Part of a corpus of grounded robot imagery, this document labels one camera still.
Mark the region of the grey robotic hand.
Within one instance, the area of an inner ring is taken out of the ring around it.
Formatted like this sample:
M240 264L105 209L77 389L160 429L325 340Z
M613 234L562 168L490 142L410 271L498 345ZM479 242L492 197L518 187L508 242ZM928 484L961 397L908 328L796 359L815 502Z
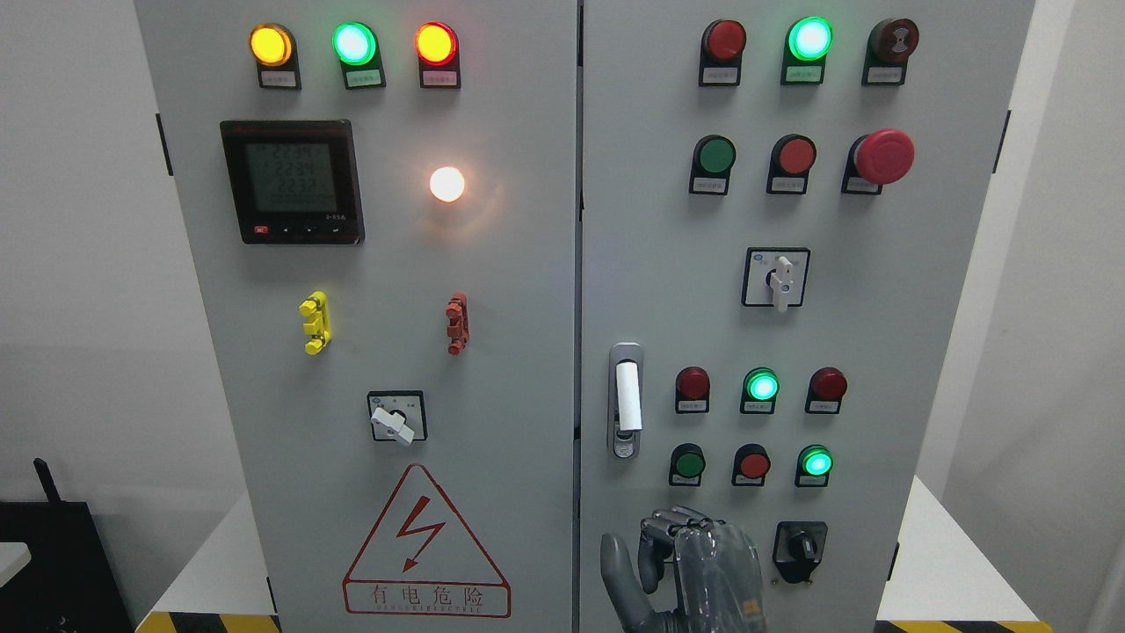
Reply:
M650 594L670 558L678 607L656 612ZM754 542L726 519L687 507L657 509L640 521L634 575L624 540L601 537L601 576L626 632L765 632L759 558Z

